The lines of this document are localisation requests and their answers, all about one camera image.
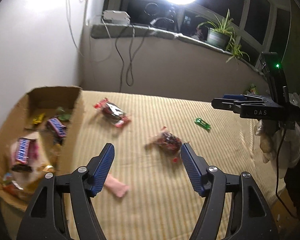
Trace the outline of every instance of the hand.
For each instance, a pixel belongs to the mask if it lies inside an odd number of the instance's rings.
[[[260,136],[260,149],[263,152],[264,163],[271,162],[276,172],[276,156],[282,140],[283,129],[276,121],[260,120],[254,127],[254,133]],[[282,179],[288,168],[297,165],[300,159],[300,127],[296,124],[295,130],[287,130],[279,155],[279,178]]]

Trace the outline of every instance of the metal screw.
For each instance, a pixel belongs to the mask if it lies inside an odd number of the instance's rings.
[[[80,173],[84,173],[86,171],[87,171],[87,167],[85,167],[85,166],[82,166],[78,169],[78,172],[80,172]]]
[[[248,179],[248,178],[251,177],[251,174],[245,171],[245,172],[242,173],[242,176],[244,176],[245,178]]]
[[[46,179],[51,179],[53,177],[53,173],[49,172],[45,175]]]
[[[210,167],[209,167],[209,171],[210,171],[210,172],[216,172],[217,170],[218,170],[218,168],[215,167],[215,166],[210,166]]]

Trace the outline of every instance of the cardboard box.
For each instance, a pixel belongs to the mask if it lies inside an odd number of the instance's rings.
[[[27,203],[20,200],[2,189],[2,177],[8,172],[6,156],[10,152],[10,146],[18,137],[26,137],[34,131],[26,130],[31,125],[32,119],[40,113],[46,113],[43,123],[38,129],[44,127],[44,123],[51,118],[57,107],[62,106],[71,112],[70,121],[66,124],[67,136],[63,141],[60,157],[58,159],[57,175],[70,173],[69,166],[77,134],[83,119],[84,105],[81,88],[79,87],[42,87],[35,88],[25,94],[11,110],[5,123],[0,129],[0,197],[8,204],[25,211]],[[44,149],[52,147],[53,141],[47,132],[40,136]]]

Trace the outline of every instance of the concrete ledge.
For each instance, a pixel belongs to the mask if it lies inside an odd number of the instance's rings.
[[[128,38],[132,37],[133,33],[133,27],[132,25],[119,25],[119,24],[111,24],[111,23],[106,23],[106,26],[109,30],[111,38],[117,38],[119,34],[121,33],[122,38]],[[135,29],[135,37],[156,37],[156,38],[161,38],[161,39],[166,39],[166,40],[179,40],[185,43],[190,43],[196,46],[204,47],[207,49],[211,49],[213,51],[229,55],[229,57],[232,55],[229,51],[225,51],[223,49],[219,49],[215,46],[212,46],[208,43],[205,43],[204,41],[199,41],[193,38],[190,38],[188,36],[184,36],[181,33],[173,33],[173,32],[168,32],[165,30],[157,29],[157,28],[151,28],[151,27],[144,27],[144,26],[137,26],[134,25]],[[104,24],[94,24],[91,29],[91,37],[94,39],[108,39],[109,35],[106,31],[106,27]],[[253,65],[249,64],[246,62],[244,59],[239,59],[243,63],[245,63],[248,67],[250,67],[253,71],[258,73],[259,75],[264,77],[264,74],[257,70]]]

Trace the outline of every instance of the potted plant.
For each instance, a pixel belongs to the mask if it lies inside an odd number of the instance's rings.
[[[243,58],[243,54],[247,55],[248,59],[250,61],[249,55],[246,52],[241,51],[241,44],[235,44],[235,38],[233,38],[233,37],[231,37],[231,39],[229,41],[229,48],[231,48],[230,52],[232,53],[232,56],[230,56],[228,58],[226,63],[228,63],[233,58],[235,58],[238,62],[238,59]]]
[[[230,18],[229,9],[226,18],[223,17],[221,21],[219,21],[216,15],[214,16],[218,21],[216,24],[212,21],[207,21],[204,23],[200,23],[197,28],[200,28],[200,26],[204,24],[212,25],[213,28],[208,28],[209,32],[207,37],[207,43],[224,50],[229,44],[229,41],[234,33],[234,28],[230,26],[233,19]]]

